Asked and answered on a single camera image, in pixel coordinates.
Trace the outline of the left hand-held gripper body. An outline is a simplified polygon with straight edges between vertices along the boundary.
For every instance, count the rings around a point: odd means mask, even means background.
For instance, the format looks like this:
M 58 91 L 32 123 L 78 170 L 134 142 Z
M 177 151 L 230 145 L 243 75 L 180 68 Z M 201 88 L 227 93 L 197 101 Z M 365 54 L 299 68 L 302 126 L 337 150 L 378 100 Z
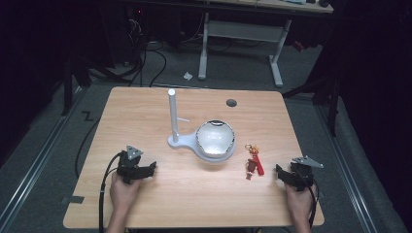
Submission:
M 117 174 L 124 183 L 132 184 L 133 180 L 143 178 L 143 170 L 138 166 L 142 154 L 141 150 L 132 146 L 127 146 L 126 150 L 120 153 Z

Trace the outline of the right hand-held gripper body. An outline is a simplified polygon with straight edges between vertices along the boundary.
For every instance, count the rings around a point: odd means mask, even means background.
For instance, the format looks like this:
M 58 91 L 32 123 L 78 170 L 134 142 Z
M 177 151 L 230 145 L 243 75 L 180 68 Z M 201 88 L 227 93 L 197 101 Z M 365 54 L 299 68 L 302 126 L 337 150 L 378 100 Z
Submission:
M 311 187 L 314 183 L 313 168 L 324 168 L 324 164 L 320 163 L 308 155 L 294 158 L 291 162 L 291 170 L 293 176 L 293 184 L 298 191 L 303 191 L 306 187 Z

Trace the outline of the person's right hand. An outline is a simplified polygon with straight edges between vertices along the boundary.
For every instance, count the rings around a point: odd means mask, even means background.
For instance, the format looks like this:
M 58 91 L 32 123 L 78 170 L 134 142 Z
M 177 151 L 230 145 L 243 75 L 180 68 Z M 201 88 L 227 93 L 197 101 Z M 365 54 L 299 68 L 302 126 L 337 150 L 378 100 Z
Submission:
M 312 212 L 314 187 L 306 187 L 303 191 L 298 191 L 293 186 L 285 184 L 287 193 L 288 208 L 295 225 L 308 224 Z

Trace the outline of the person's left hand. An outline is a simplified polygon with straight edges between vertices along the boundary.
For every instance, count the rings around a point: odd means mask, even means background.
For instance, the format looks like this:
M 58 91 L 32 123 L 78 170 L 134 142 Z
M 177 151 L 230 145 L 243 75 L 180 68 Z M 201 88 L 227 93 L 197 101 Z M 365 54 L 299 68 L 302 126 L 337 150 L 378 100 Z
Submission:
M 137 197 L 142 180 L 134 180 L 132 184 L 125 183 L 117 173 L 112 175 L 110 195 L 114 213 L 127 214 Z

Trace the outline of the white stand with pole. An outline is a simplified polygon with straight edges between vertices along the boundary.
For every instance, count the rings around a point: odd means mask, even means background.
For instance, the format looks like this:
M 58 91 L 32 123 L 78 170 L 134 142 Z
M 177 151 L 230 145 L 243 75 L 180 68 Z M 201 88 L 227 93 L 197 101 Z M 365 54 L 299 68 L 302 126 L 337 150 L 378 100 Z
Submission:
M 212 162 L 212 163 L 223 162 L 229 159 L 234 154 L 236 137 L 235 137 L 234 144 L 231 150 L 228 152 L 228 154 L 222 157 L 218 157 L 218 158 L 206 156 L 201 150 L 201 148 L 198 146 L 197 141 L 196 141 L 196 131 L 203 123 L 191 134 L 187 134 L 187 135 L 180 134 L 178 130 L 176 90 L 173 88 L 170 88 L 167 91 L 167 93 L 169 97 L 169 108 L 170 108 L 171 129 L 172 129 L 172 135 L 168 138 L 168 145 L 171 148 L 191 149 L 198 157 L 200 157 L 201 159 L 207 162 Z

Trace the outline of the grey tape strip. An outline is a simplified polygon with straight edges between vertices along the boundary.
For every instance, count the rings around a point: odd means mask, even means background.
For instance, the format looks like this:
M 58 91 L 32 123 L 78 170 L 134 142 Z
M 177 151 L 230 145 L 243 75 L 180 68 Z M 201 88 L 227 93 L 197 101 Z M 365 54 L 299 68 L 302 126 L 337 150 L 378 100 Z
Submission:
M 83 196 L 65 196 L 61 199 L 61 204 L 62 205 L 68 205 L 69 203 L 82 204 L 83 201 L 84 201 Z

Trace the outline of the silver metal bowl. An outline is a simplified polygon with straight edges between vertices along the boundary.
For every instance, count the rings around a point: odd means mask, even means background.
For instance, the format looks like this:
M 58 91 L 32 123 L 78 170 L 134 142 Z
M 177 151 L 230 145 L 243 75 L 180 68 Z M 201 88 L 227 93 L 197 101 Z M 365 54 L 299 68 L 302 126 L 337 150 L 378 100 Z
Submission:
M 221 120 L 203 123 L 196 131 L 196 141 L 208 157 L 222 157 L 231 150 L 235 136 L 230 125 Z

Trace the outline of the white-legged wooden desk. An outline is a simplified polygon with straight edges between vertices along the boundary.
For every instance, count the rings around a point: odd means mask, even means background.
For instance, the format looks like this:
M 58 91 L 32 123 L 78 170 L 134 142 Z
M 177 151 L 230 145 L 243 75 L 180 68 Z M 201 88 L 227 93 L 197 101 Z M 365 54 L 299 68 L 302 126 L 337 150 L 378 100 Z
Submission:
M 332 14 L 334 9 L 328 0 L 205 0 L 207 6 L 211 3 L 228 3 L 232 5 L 253 6 L 255 9 L 286 10 L 292 13 Z M 241 39 L 259 42 L 276 43 L 277 49 L 268 56 L 274 83 L 277 87 L 283 86 L 278 59 L 288 36 L 292 21 L 287 19 L 283 26 L 257 25 L 243 22 L 231 22 L 220 19 L 209 19 L 209 14 L 203 15 L 202 51 L 200 54 L 198 78 L 207 77 L 208 39 L 220 37 Z

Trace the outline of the red and brown keychain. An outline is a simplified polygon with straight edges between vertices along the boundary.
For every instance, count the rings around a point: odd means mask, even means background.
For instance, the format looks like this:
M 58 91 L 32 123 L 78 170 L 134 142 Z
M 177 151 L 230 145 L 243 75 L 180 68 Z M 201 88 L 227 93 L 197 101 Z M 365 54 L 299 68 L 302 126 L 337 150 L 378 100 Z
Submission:
M 258 156 L 258 148 L 250 144 L 247 144 L 245 146 L 245 149 L 249 152 L 251 156 L 246 163 L 246 179 L 250 180 L 254 173 L 257 173 L 259 176 L 263 176 L 265 172 Z

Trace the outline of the metal floor rail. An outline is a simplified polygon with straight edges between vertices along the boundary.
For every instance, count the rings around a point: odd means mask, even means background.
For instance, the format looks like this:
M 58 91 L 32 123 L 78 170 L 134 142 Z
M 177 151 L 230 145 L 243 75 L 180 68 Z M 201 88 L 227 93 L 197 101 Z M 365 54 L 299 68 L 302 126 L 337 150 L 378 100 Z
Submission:
M 378 233 L 374 220 L 372 219 L 371 214 L 364 201 L 363 195 L 361 194 L 361 191 L 357 186 L 351 169 L 344 157 L 343 151 L 339 146 L 336 137 L 332 135 L 328 128 L 326 110 L 323 107 L 319 106 L 315 106 L 314 109 L 320 121 L 322 122 L 323 129 L 326 132 L 327 138 L 331 144 L 333 154 L 337 161 L 337 167 L 341 174 L 341 179 L 345 185 L 352 206 L 360 221 L 363 233 Z
M 63 110 L 60 87 L 50 104 L 35 117 L 6 164 L 0 168 L 0 233 L 7 233 L 43 172 L 56 142 L 87 87 L 76 87 L 72 106 Z

